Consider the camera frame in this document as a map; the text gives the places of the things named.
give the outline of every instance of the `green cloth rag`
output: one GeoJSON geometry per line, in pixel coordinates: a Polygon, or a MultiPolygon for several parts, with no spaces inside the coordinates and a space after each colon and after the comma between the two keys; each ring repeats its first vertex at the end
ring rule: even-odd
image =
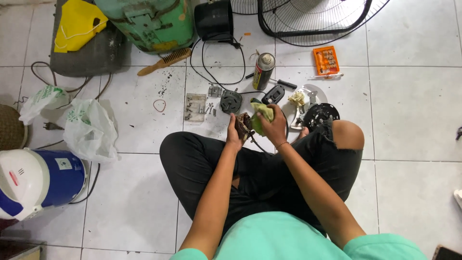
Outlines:
{"type": "Polygon", "coordinates": [[[261,127],[260,118],[257,116],[257,112],[262,113],[262,115],[268,120],[272,122],[274,120],[274,112],[271,108],[266,107],[265,104],[261,103],[250,103],[255,110],[255,114],[250,118],[250,123],[252,124],[253,130],[261,136],[265,136],[263,133],[263,128],[261,127]]]}

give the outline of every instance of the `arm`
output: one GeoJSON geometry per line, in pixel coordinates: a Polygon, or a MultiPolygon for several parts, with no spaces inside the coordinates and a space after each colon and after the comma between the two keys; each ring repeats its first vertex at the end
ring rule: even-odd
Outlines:
{"type": "Polygon", "coordinates": [[[274,109],[274,121],[269,123],[259,115],[263,131],[277,147],[284,162],[294,177],[308,206],[319,219],[332,242],[343,247],[353,238],[365,235],[365,232],[353,215],[335,193],[311,166],[286,142],[286,119],[277,105],[268,105],[274,109]]]}
{"type": "Polygon", "coordinates": [[[196,248],[212,259],[220,242],[230,199],[232,175],[237,152],[243,142],[234,128],[236,117],[231,114],[226,145],[197,205],[194,220],[180,250],[196,248]]]}

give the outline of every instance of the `spray can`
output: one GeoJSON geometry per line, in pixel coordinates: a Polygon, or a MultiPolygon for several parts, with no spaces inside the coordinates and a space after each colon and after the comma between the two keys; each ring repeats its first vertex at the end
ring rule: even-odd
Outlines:
{"type": "Polygon", "coordinates": [[[255,64],[255,73],[252,86],[256,90],[264,90],[268,85],[269,78],[276,65],[276,59],[269,53],[262,53],[258,56],[255,64]]]}

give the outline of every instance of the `white plastic bag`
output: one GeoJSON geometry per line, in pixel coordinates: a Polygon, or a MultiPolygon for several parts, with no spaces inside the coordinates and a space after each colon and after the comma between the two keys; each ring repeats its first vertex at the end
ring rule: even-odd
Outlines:
{"type": "Polygon", "coordinates": [[[19,120],[24,125],[29,125],[34,117],[40,114],[42,109],[56,109],[69,104],[69,94],[59,87],[48,85],[35,95],[29,97],[24,103],[19,114],[19,120]]]}
{"type": "Polygon", "coordinates": [[[94,162],[117,160],[116,128],[94,99],[74,99],[64,127],[64,141],[77,157],[94,162]]]}

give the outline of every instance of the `black plastic cylinder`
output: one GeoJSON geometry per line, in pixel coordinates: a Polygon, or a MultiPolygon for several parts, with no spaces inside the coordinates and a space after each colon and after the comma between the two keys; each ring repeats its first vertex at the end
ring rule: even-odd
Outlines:
{"type": "Polygon", "coordinates": [[[194,24],[197,35],[203,41],[232,40],[234,26],[230,0],[196,5],[194,24]]]}

